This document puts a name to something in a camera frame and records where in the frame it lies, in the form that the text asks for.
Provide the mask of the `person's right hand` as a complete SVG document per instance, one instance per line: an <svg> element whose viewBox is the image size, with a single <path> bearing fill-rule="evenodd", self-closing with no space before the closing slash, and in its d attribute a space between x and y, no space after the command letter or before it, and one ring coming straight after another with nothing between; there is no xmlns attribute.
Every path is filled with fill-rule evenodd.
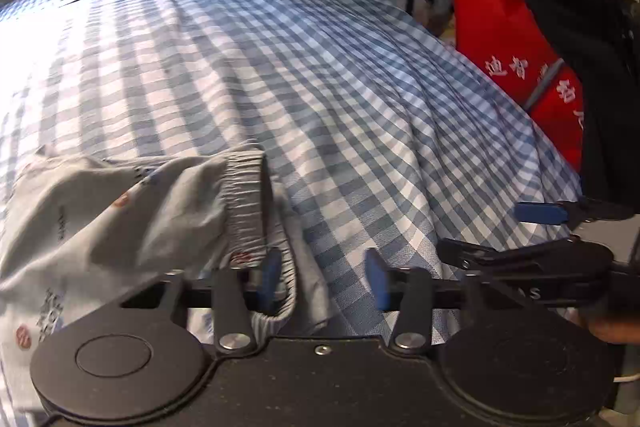
<svg viewBox="0 0 640 427"><path fill-rule="evenodd" d="M616 345L640 343L638 313L623 314L620 311L610 311L605 305L594 305L579 308L575 312L574 322L606 343L616 343Z"/></svg>

